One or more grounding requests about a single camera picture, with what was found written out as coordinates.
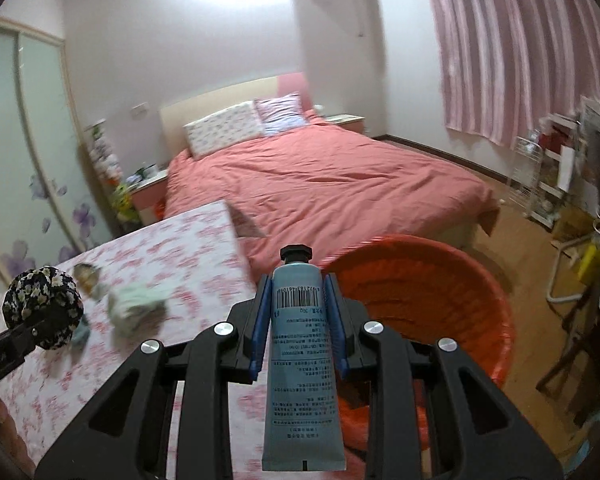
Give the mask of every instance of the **pink striped curtain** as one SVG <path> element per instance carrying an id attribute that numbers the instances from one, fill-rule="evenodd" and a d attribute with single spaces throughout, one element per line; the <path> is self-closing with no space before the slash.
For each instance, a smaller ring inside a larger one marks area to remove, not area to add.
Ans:
<path id="1" fill-rule="evenodd" d="M 431 0 L 445 124 L 510 146 L 550 112 L 600 101 L 593 0 Z"/>

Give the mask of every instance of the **wardrobe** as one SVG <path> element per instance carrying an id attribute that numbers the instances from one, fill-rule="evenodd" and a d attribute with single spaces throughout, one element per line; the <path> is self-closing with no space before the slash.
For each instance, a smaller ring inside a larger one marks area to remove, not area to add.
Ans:
<path id="1" fill-rule="evenodd" d="M 117 234 L 64 74 L 61 40 L 0 22 L 0 293 Z"/>

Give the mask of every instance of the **black cap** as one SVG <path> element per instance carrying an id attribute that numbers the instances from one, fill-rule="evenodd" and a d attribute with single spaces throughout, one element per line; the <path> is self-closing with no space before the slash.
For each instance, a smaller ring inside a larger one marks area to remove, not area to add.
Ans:
<path id="1" fill-rule="evenodd" d="M 309 263 L 309 260 L 314 257 L 314 252 L 311 247 L 306 245 L 288 245 L 280 249 L 280 259 L 286 264 L 291 262 Z"/>

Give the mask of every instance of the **baseboard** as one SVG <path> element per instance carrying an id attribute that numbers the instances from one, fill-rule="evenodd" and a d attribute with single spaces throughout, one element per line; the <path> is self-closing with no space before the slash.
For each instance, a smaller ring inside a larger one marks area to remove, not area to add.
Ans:
<path id="1" fill-rule="evenodd" d="M 375 137 L 375 140 L 392 140 L 393 142 L 397 142 L 398 144 L 403 144 L 405 146 L 409 146 L 410 148 L 415 148 L 416 150 L 420 150 L 421 152 L 426 152 L 431 155 L 438 156 L 440 158 L 444 158 L 449 162 L 453 162 L 458 166 L 463 166 L 469 170 L 477 171 L 478 173 L 483 174 L 484 176 L 488 176 L 493 180 L 497 180 L 503 184 L 507 183 L 507 177 L 497 171 L 490 170 L 489 168 L 485 168 L 480 164 L 476 164 L 470 160 L 466 160 L 460 156 L 452 155 L 451 153 L 442 152 L 441 150 L 437 150 L 436 148 L 432 148 L 431 146 L 426 146 L 424 144 L 420 144 L 418 142 L 413 142 L 412 140 L 402 139 L 401 137 L 394 137 L 392 135 L 382 135 L 379 137 Z"/>

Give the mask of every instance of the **hand cream tube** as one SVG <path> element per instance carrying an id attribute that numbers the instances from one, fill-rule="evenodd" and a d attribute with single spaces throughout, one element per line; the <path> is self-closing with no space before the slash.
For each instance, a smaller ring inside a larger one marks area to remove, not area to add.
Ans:
<path id="1" fill-rule="evenodd" d="M 280 251 L 273 272 L 263 471 L 346 467 L 318 267 L 306 246 Z"/>

